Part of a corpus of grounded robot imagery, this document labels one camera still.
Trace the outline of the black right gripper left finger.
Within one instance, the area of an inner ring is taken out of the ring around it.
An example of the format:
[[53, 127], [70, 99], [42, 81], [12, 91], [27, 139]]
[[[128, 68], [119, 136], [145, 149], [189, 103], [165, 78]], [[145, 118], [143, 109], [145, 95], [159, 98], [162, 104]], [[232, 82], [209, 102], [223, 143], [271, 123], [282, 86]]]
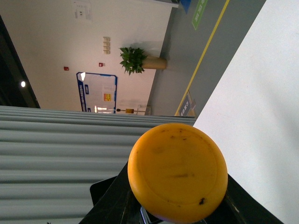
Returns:
[[134, 196], [128, 169], [123, 168], [103, 197], [80, 221], [81, 224], [138, 224], [141, 205]]

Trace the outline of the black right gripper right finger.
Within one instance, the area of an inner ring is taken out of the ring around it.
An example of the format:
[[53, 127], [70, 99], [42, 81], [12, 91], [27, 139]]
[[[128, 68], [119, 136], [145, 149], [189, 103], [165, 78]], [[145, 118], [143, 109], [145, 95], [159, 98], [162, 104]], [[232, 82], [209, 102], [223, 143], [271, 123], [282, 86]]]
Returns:
[[230, 175], [224, 199], [218, 208], [204, 219], [206, 224], [282, 224]]

